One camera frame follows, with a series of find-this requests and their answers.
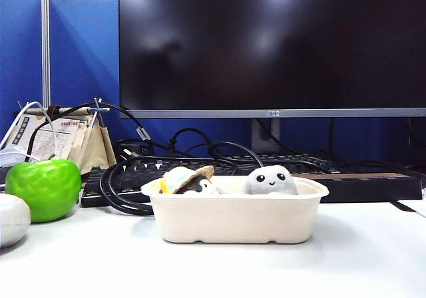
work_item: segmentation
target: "keyboard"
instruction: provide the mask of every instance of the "keyboard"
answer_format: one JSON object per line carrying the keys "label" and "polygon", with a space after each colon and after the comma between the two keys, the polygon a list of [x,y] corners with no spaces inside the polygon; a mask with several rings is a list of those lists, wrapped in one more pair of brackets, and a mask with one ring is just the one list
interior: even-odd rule
{"label": "keyboard", "polygon": [[[127,166],[112,180],[114,190],[122,197],[140,203],[149,202],[148,196],[140,192],[140,187],[176,166],[186,166],[196,170],[205,165],[215,167],[215,175],[248,175],[258,167],[251,156],[227,156],[233,159],[235,168],[229,164],[205,160],[144,160]],[[260,155],[267,165],[281,164],[293,176],[315,180],[329,190],[329,196],[321,199],[323,203],[342,202],[394,202],[395,200],[420,200],[421,180],[413,176],[396,173],[343,174],[333,162],[313,156],[277,154]],[[94,167],[87,176],[81,197],[84,208],[107,206],[99,194],[99,182],[105,170]]]}

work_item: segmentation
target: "metal frame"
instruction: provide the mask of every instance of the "metal frame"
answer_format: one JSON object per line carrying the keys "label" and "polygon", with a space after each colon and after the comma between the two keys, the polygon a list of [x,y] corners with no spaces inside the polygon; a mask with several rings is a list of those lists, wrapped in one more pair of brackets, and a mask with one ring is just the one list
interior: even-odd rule
{"label": "metal frame", "polygon": [[50,12],[49,1],[41,0],[41,68],[42,68],[42,104],[51,105],[51,52],[50,52]]}

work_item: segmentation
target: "penguin plush toy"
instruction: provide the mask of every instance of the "penguin plush toy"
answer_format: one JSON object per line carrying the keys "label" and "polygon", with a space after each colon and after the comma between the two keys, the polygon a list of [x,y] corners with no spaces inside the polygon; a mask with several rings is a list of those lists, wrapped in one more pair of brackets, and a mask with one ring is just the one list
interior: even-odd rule
{"label": "penguin plush toy", "polygon": [[214,167],[205,166],[197,170],[179,166],[164,174],[160,186],[162,194],[214,195],[219,191],[211,183]]}

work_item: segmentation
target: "white desk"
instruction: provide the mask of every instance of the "white desk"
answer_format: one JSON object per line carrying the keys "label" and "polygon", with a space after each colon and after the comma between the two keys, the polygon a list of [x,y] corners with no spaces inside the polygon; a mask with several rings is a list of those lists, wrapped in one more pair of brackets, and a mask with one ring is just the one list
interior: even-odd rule
{"label": "white desk", "polygon": [[3,249],[0,274],[0,297],[424,298],[426,218],[391,204],[320,204],[305,243],[175,244],[153,217],[76,207]]}

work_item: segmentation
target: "rectangular container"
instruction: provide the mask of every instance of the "rectangular container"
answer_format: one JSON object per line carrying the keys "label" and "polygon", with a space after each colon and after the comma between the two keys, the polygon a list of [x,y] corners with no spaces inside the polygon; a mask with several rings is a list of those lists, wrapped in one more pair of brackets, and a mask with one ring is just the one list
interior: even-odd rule
{"label": "rectangular container", "polygon": [[300,243],[307,240],[328,189],[294,177],[298,195],[249,195],[247,176],[213,176],[221,195],[159,194],[160,179],[142,186],[163,239],[174,243]]}

